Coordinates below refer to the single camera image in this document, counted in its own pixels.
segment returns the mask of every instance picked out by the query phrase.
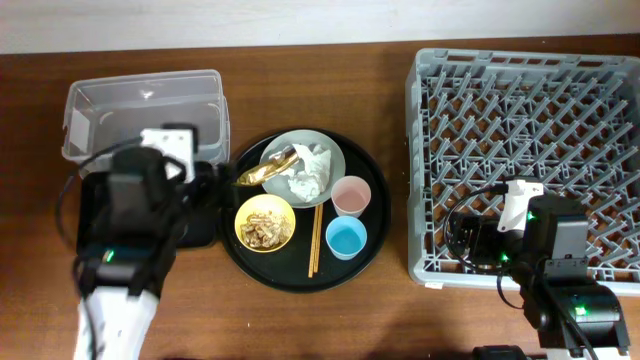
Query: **gold wrapper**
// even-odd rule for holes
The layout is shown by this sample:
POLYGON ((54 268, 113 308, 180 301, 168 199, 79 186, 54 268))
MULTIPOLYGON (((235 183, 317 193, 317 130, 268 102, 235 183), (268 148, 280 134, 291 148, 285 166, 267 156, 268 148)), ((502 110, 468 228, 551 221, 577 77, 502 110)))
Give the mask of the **gold wrapper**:
POLYGON ((297 163, 300 158, 295 149, 291 148, 274 154, 269 161, 260 164, 251 170, 245 171, 238 181, 234 183, 236 186, 256 186, 261 185, 265 181, 280 174, 297 163))

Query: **wooden table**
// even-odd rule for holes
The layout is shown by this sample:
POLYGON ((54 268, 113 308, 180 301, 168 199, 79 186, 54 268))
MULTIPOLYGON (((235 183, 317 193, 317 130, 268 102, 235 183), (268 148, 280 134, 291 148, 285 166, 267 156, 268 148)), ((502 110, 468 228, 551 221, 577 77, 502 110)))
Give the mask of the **wooden table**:
MULTIPOLYGON (((233 154, 266 132, 292 126, 321 126, 363 146, 389 182, 393 224, 361 275, 310 295, 253 281, 221 244, 180 253, 142 358, 454 358, 491 344, 540 353, 524 316, 494 291, 428 290, 407 274, 404 81, 424 47, 640 56, 640 36, 0 57, 0 358, 69 359, 75 347, 73 255, 58 240, 52 218, 72 168, 60 155, 69 85, 193 69, 222 74, 233 154)), ((516 293, 508 297, 518 301, 516 293)), ((632 355, 640 357, 640 299, 621 302, 632 355)))

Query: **round black tray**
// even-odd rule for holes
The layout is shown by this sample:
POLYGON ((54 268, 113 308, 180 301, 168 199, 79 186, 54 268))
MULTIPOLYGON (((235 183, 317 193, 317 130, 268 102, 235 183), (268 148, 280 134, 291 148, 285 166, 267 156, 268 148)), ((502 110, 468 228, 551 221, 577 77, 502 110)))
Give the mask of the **round black tray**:
MULTIPOLYGON (((294 209, 296 229, 293 238, 282 249, 268 254, 259 254, 240 244, 234 231, 235 211, 227 212, 222 219, 224 247, 238 266, 249 276, 275 289, 308 293, 330 289, 358 275, 376 256, 391 224, 391 197, 387 183, 375 161, 351 140, 325 130, 317 130, 331 137, 342 149, 346 162, 346 175, 355 175, 367 181, 371 187, 371 202, 360 216, 367 228, 367 244, 349 261, 336 259, 325 241, 324 233, 336 212, 331 200, 325 202, 322 217, 322 241, 318 273, 308 278, 311 253, 311 232, 314 209, 294 209)), ((258 142, 246 150, 237 161, 238 174, 259 164, 260 156, 278 133, 258 142)), ((239 188, 242 204, 254 195, 263 194, 262 186, 239 188)))

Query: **cup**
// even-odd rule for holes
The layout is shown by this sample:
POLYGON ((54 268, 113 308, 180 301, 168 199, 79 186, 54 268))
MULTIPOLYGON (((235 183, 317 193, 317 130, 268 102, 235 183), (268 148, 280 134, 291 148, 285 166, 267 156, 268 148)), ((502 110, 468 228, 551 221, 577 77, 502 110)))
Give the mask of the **cup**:
POLYGON ((331 188, 331 202, 338 216, 359 217, 371 201, 371 188, 357 176, 345 176, 331 188))
POLYGON ((351 260, 364 249, 367 229, 354 217, 341 216, 333 219, 325 233, 327 245, 339 260, 351 260))

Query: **gray plate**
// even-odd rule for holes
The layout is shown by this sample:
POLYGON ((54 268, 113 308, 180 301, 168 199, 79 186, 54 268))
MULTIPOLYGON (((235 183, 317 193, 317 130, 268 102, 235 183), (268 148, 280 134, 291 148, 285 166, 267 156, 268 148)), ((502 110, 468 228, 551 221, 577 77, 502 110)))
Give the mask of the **gray plate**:
MULTIPOLYGON (((317 131, 294 130, 288 133, 284 133, 275 138, 269 144, 269 146, 264 149, 264 152, 260 157, 260 163, 267 161, 269 156, 278 151, 284 150, 285 147, 291 144, 302 144, 305 146, 309 146, 311 149, 313 149, 312 145, 319 144, 324 149, 331 150, 331 174, 329 176, 329 183, 327 184, 327 188, 317 198, 313 199, 313 201, 311 201, 310 203, 306 203, 300 200, 289 190, 289 184, 287 182, 289 177, 277 175, 262 184, 264 190, 268 194, 278 195, 281 198, 285 199, 291 205, 291 207, 295 209, 311 208, 329 200, 329 198, 331 197, 331 187, 336 183, 336 181, 344 177, 346 168, 344 155, 342 154, 342 150, 340 150, 338 144, 336 144, 335 141, 331 140, 330 137, 317 131)), ((304 170, 304 163, 302 161, 298 161, 298 163, 293 165, 292 168, 295 170, 304 170)))

